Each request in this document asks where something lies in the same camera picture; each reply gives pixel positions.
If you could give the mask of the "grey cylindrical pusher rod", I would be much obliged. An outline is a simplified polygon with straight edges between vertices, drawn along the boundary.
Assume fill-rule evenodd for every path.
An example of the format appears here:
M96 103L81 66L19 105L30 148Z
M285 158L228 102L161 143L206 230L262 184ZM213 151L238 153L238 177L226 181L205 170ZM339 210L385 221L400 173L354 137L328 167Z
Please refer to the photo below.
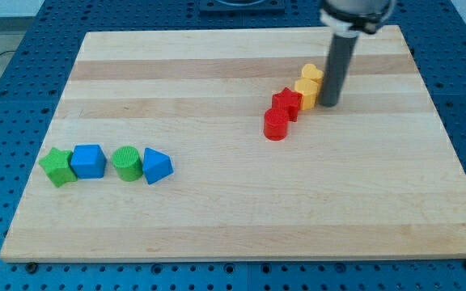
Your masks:
M321 106L334 107L338 104L357 40L358 33L333 35L320 92Z

